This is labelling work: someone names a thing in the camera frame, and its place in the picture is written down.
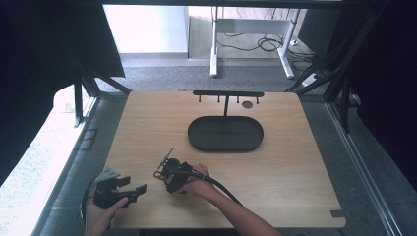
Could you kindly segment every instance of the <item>finger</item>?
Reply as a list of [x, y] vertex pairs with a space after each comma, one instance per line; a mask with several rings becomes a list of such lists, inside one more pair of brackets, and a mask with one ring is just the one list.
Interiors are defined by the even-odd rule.
[[208, 168], [207, 168], [207, 167], [205, 167], [205, 166], [204, 166], [204, 165], [202, 165], [202, 164], [197, 164], [197, 165], [194, 165], [194, 166], [193, 166], [193, 169], [194, 169], [194, 170], [197, 170], [198, 172], [200, 172], [200, 173], [202, 173], [202, 174], [209, 175]]
[[127, 202], [129, 201], [129, 199], [127, 197], [119, 200], [117, 203], [115, 203], [111, 208], [109, 208], [106, 211], [107, 215], [114, 215], [117, 210], [119, 210], [121, 207], [123, 207]]
[[188, 193], [188, 189], [190, 188], [189, 186], [191, 185], [191, 183], [193, 183], [194, 181], [198, 180], [197, 178], [193, 177], [193, 179], [189, 180], [187, 183], [185, 183], [181, 188], [179, 188], [176, 193], [178, 194], [187, 194]]

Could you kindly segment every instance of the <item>wooden tabletop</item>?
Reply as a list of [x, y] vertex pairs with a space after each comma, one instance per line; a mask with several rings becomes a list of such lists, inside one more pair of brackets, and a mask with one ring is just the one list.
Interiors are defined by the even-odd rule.
[[[251, 109], [242, 102], [252, 101]], [[228, 115], [255, 118], [264, 128], [260, 147], [249, 152], [207, 153], [188, 141], [190, 123], [222, 115], [224, 98], [188, 91], [133, 91], [119, 123], [106, 167], [131, 176], [122, 191], [148, 184], [138, 202], [119, 210], [116, 228], [231, 228], [214, 206], [188, 195], [169, 194], [153, 172], [170, 157], [204, 164], [246, 208], [274, 227], [342, 227], [344, 217], [298, 96], [266, 93], [259, 99], [230, 97]]]

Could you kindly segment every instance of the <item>cable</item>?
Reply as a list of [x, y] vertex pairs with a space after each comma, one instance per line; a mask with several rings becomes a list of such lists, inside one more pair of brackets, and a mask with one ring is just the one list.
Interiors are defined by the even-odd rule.
[[288, 20], [289, 11], [291, 11], [291, 8], [288, 8], [288, 12], [287, 12], [287, 16], [286, 16], [285, 20]]
[[182, 174], [182, 175], [188, 175], [188, 176], [192, 176], [192, 177], [196, 177], [200, 180], [203, 181], [207, 181], [209, 183], [212, 183], [213, 185], [217, 186], [221, 191], [223, 191], [223, 193], [225, 193], [231, 200], [233, 200], [233, 202], [235, 202], [236, 204], [242, 206], [242, 204], [239, 202], [239, 200], [237, 200], [232, 193], [230, 193], [230, 191], [228, 191], [226, 189], [226, 187], [224, 187], [222, 184], [220, 184], [218, 181], [214, 180], [213, 178], [200, 173], [199, 171], [193, 169], [193, 171], [196, 171], [196, 173], [193, 172], [186, 172], [186, 171], [175, 171], [174, 174]]
[[240, 19], [243, 19], [242, 15], [240, 15], [239, 7], [236, 7], [236, 12], [237, 12], [237, 14], [239, 14]]
[[236, 33], [236, 34], [231, 34], [231, 35], [228, 35], [227, 33], [224, 33], [224, 35], [225, 36], [227, 36], [227, 37], [235, 37], [235, 36], [240, 36], [240, 35], [243, 35], [243, 34], [245, 34], [245, 33]]
[[94, 183], [94, 180], [96, 178], [97, 178], [97, 176], [95, 176], [94, 178], [92, 178], [92, 180], [89, 181], [86, 189], [84, 190], [83, 198], [82, 198], [81, 203], [80, 203], [80, 215], [81, 215], [81, 218], [82, 218], [84, 224], [86, 224], [86, 205], [87, 205], [87, 199], [90, 198], [89, 197], [89, 189], [91, 188], [92, 183]]
[[[279, 39], [279, 41], [277, 43], [279, 43], [280, 46], [283, 46], [284, 37], [279, 36], [278, 34], [276, 34], [275, 36]], [[298, 58], [298, 59], [302, 59], [302, 60], [305, 60], [305, 61], [312, 61], [313, 59], [316, 58], [316, 54], [314, 54], [314, 53], [295, 52], [295, 51], [292, 51], [289, 48], [287, 48], [287, 53], [288, 53], [289, 56], [291, 56], [293, 58]]]
[[[286, 91], [295, 91], [299, 87], [301, 87], [302, 83], [315, 71], [322, 69], [324, 67], [327, 67], [331, 63], [336, 62], [341, 58], [341, 56], [344, 55], [344, 51], [346, 50], [346, 45], [349, 43], [349, 41], [353, 40], [353, 36], [358, 32], [359, 28], [362, 26], [363, 21], [365, 21], [365, 18], [361, 19], [356, 23], [356, 25], [353, 27], [353, 29], [349, 32], [349, 34], [337, 45], [337, 47], [334, 48], [334, 50], [327, 56], [319, 59], [313, 59], [312, 65], [306, 68], [306, 70], [300, 75], [300, 77], [297, 79], [296, 83], [288, 88]], [[337, 66], [334, 70], [332, 70], [328, 75], [323, 75], [321, 79], [314, 81], [309, 85], [310, 88], [316, 88], [317, 85], [323, 84], [324, 82], [329, 81], [333, 77], [335, 77], [338, 72], [340, 71], [340, 65]]]
[[[237, 35], [230, 35], [230, 37], [232, 37], [232, 36], [239, 36], [239, 35], [242, 35], [242, 34], [243, 33], [237, 34]], [[258, 48], [261, 48], [263, 51], [267, 51], [267, 52], [275, 51], [279, 46], [281, 46], [281, 44], [278, 42], [278, 40], [276, 40], [274, 38], [271, 38], [271, 37], [267, 37], [267, 35], [268, 34], [265, 34], [262, 38], [260, 38], [258, 40], [258, 46], [253, 47], [253, 48], [240, 48], [240, 47], [236, 47], [236, 46], [232, 46], [232, 45], [223, 44], [223, 43], [221, 43], [218, 40], [216, 42], [220, 46], [223, 46], [223, 47], [231, 47], [231, 48], [234, 48], [234, 49], [237, 49], [237, 50], [241, 50], [241, 51], [253, 51], [253, 50], [256, 50]], [[272, 48], [266, 48], [265, 47], [265, 43], [268, 43], [268, 45], [272, 46]]]
[[270, 19], [271, 20], [273, 20], [273, 17], [275, 16], [275, 11], [276, 11], [276, 8], [269, 8], [268, 9], [268, 11], [265, 13], [265, 15], [264, 15], [264, 19], [266, 19], [267, 18], [267, 14], [270, 12], [270, 11], [272, 11], [272, 14], [271, 14], [271, 16], [270, 16]]

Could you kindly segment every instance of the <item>wire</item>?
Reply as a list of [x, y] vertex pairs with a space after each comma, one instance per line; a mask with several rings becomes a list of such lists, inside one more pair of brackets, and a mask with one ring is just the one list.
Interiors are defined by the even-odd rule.
[[239, 7], [237, 7], [237, 8], [236, 8], [236, 12], [237, 12], [237, 14], [239, 14], [240, 19], [243, 19], [243, 18], [242, 18], [242, 15], [240, 15], [240, 12], [239, 12]]
[[217, 186], [221, 191], [223, 191], [223, 193], [225, 193], [231, 200], [233, 200], [233, 202], [235, 202], [236, 204], [242, 206], [242, 204], [239, 202], [239, 200], [237, 200], [232, 193], [230, 193], [229, 190], [226, 189], [226, 187], [224, 187], [222, 184], [220, 184], [218, 181], [216, 181], [215, 179], [200, 173], [199, 171], [193, 169], [193, 171], [195, 171], [196, 173], [193, 172], [187, 172], [187, 171], [175, 171], [174, 174], [182, 174], [182, 175], [188, 175], [188, 176], [192, 176], [192, 177], [196, 177], [198, 179], [201, 179], [203, 181], [207, 181], [209, 183], [212, 183], [213, 185]]
[[94, 176], [94, 178], [92, 178], [89, 181], [86, 189], [84, 190], [83, 198], [80, 203], [80, 215], [81, 215], [81, 218], [83, 219], [84, 224], [86, 224], [86, 204], [87, 204], [87, 199], [89, 199], [89, 189], [91, 188], [96, 178], [97, 176]]
[[[344, 55], [344, 51], [347, 50], [347, 46], [348, 43], [350, 41], [353, 40], [354, 36], [358, 33], [359, 28], [362, 26], [363, 22], [365, 21], [365, 18], [360, 19], [360, 21], [358, 21], [356, 23], [356, 25], [353, 27], [353, 29], [349, 32], [349, 34], [337, 45], [337, 47], [334, 48], [334, 50], [326, 55], [323, 58], [319, 58], [319, 59], [312, 59], [312, 65], [309, 66], [308, 68], [305, 69], [305, 71], [299, 76], [299, 78], [297, 79], [296, 83], [288, 88], [286, 91], [296, 91], [296, 89], [298, 89], [299, 87], [301, 87], [302, 83], [313, 73], [315, 73], [317, 70], [320, 70], [322, 68], [327, 67], [328, 65], [330, 65], [331, 63], [336, 62], [337, 60], [340, 60], [343, 55]], [[329, 80], [331, 80], [332, 78], [334, 78], [335, 76], [337, 76], [337, 74], [339, 73], [339, 71], [341, 70], [340, 68], [341, 65], [338, 65], [335, 69], [333, 69], [329, 74], [327, 75], [322, 75], [322, 77], [319, 80], [315, 80], [314, 82], [312, 82], [309, 85], [309, 89], [311, 88], [316, 88], [317, 86], [319, 86], [320, 84], [323, 84]], [[306, 88], [301, 88], [298, 92], [298, 94], [302, 94], [301, 90], [304, 91], [308, 91]]]
[[[288, 9], [288, 12], [287, 12], [286, 19], [288, 19], [290, 10], [291, 9], [289, 8]], [[236, 8], [236, 11], [239, 14], [240, 18], [242, 18], [242, 15], [239, 12], [239, 8]], [[274, 18], [274, 15], [275, 15], [275, 12], [276, 12], [276, 8], [269, 8], [267, 10], [267, 12], [265, 13], [265, 15], [264, 15], [264, 19], [267, 17], [267, 14], [270, 11], [272, 11], [271, 18], [272, 19]], [[281, 19], [282, 19], [282, 13], [283, 13], [283, 9], [281, 9], [281, 13], [280, 13], [280, 18]], [[214, 22], [213, 7], [211, 7], [211, 20]], [[241, 36], [241, 35], [244, 35], [244, 34], [245, 33], [235, 33], [235, 34], [227, 34], [227, 33], [224, 33], [224, 35], [226, 37], [230, 37], [230, 38], [231, 37]], [[263, 51], [273, 52], [276, 49], [278, 49], [279, 47], [282, 47], [283, 44], [284, 44], [283, 36], [279, 36], [277, 34], [275, 34], [275, 35], [276, 35], [276, 37], [278, 39], [275, 39], [275, 38], [272, 38], [272, 37], [268, 37], [268, 34], [265, 34], [263, 37], [261, 37], [258, 40], [258, 45], [255, 46], [255, 47], [252, 47], [252, 48], [241, 48], [241, 47], [237, 47], [237, 46], [233, 46], [233, 45], [224, 44], [224, 43], [221, 43], [218, 39], [216, 40], [216, 43], [218, 43], [222, 47], [230, 47], [230, 48], [234, 48], [236, 50], [241, 50], [241, 51], [253, 51], [253, 50], [256, 50], [258, 48], [261, 48]], [[292, 58], [300, 59], [302, 61], [307, 61], [307, 62], [311, 62], [312, 60], [314, 60], [316, 58], [316, 55], [315, 54], [294, 52], [294, 51], [290, 50], [289, 48], [287, 49], [287, 53]]]
[[285, 20], [288, 20], [289, 11], [291, 11], [291, 8], [288, 8], [288, 12], [287, 12], [287, 16], [286, 16]]

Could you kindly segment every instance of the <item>human arm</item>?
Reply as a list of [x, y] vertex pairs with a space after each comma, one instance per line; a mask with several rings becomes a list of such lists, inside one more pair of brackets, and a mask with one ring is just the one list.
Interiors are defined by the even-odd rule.
[[[193, 168], [209, 175], [207, 168], [203, 165], [195, 165]], [[189, 183], [183, 186], [181, 191], [199, 196], [213, 204], [224, 214], [241, 236], [281, 235], [264, 219], [223, 195], [212, 183], [192, 178]]]

